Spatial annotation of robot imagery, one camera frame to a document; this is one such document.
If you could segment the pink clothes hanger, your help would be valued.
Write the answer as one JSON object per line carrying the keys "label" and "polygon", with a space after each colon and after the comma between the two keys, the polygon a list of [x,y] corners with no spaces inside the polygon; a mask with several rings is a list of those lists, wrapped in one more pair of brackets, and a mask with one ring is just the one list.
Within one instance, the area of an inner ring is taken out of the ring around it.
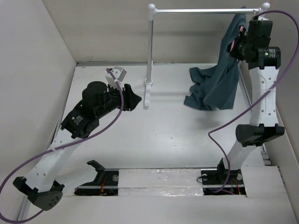
{"label": "pink clothes hanger", "polygon": [[246,14],[236,14],[231,21],[231,43],[228,46],[228,52],[230,53],[235,46],[235,43],[240,36],[240,32],[248,29],[249,23],[247,22]]}

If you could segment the blue t shirt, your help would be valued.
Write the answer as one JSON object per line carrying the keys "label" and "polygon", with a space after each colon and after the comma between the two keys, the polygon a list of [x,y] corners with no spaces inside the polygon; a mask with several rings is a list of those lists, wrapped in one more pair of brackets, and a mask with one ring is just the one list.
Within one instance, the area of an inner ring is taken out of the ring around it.
{"label": "blue t shirt", "polygon": [[230,110],[234,107],[239,82],[238,61],[228,57],[231,43],[231,25],[227,28],[220,45],[218,62],[214,67],[189,69],[191,81],[190,95],[185,97],[184,105],[201,110]]}

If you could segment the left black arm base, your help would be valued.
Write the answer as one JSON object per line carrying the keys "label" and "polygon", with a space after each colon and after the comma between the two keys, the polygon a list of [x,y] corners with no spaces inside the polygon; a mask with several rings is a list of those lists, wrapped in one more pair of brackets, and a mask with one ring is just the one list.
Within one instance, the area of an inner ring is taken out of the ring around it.
{"label": "left black arm base", "polygon": [[97,161],[87,163],[95,168],[95,178],[77,187],[76,196],[118,196],[119,169],[106,169]]}

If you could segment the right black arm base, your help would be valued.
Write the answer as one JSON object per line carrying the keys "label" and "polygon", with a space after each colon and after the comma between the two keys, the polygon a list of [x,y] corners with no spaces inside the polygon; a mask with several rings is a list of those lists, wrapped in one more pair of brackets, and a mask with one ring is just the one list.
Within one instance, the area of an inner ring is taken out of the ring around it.
{"label": "right black arm base", "polygon": [[224,168],[223,159],[217,168],[204,168],[200,171],[197,182],[202,184],[205,196],[246,195],[243,176],[240,169],[231,170],[228,181],[228,170]]}

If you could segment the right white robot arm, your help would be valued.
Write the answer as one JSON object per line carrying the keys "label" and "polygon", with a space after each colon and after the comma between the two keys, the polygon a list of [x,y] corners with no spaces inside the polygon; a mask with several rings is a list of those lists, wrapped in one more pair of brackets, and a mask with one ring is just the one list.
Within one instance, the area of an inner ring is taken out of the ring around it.
{"label": "right white robot arm", "polygon": [[231,170],[239,170],[256,147],[285,133],[276,114],[276,88],[273,85],[281,65],[281,50],[269,46],[272,26],[269,20],[250,20],[248,29],[239,33],[230,51],[233,58],[248,64],[253,103],[249,123],[236,127],[236,142],[223,158],[224,167],[216,171],[220,183],[230,181],[233,178]]}

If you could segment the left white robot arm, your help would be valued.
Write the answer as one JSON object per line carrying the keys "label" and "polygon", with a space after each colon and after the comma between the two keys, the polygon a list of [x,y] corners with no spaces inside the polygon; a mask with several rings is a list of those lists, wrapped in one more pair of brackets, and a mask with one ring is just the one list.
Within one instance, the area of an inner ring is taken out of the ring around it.
{"label": "left white robot arm", "polygon": [[16,177],[13,185],[41,210],[54,208],[65,188],[64,184],[56,181],[56,177],[78,147],[76,142],[88,139],[100,125],[100,119],[111,111],[132,111],[141,100],[129,84],[121,85],[121,90],[118,90],[101,81],[89,83],[82,91],[82,99],[62,121],[61,132],[48,153],[27,175]]}

